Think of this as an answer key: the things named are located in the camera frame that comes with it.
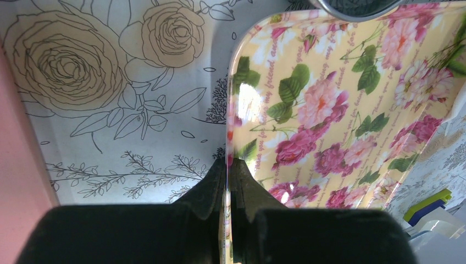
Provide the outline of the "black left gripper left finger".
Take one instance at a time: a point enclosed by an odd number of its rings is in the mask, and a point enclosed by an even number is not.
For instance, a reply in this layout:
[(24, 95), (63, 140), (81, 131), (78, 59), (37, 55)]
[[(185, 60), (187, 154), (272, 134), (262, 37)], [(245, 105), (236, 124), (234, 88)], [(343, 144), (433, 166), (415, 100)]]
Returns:
[(219, 263), (226, 164), (171, 204), (80, 205), (49, 210), (17, 263)]

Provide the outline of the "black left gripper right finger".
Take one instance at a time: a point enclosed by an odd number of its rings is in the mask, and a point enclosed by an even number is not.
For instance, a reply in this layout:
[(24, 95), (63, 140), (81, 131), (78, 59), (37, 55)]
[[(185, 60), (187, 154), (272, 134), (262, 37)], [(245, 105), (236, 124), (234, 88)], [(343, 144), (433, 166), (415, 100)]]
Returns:
[(291, 209), (229, 166), (232, 254), (239, 263), (416, 263), (400, 225), (381, 210)]

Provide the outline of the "floral yellow tray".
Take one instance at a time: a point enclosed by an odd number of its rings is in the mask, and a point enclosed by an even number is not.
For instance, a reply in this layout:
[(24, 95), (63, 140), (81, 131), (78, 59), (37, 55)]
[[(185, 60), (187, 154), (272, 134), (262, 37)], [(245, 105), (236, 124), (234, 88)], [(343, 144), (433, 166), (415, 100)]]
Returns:
[(383, 210), (465, 99), (465, 2), (256, 24), (232, 58), (228, 163), (289, 208)]

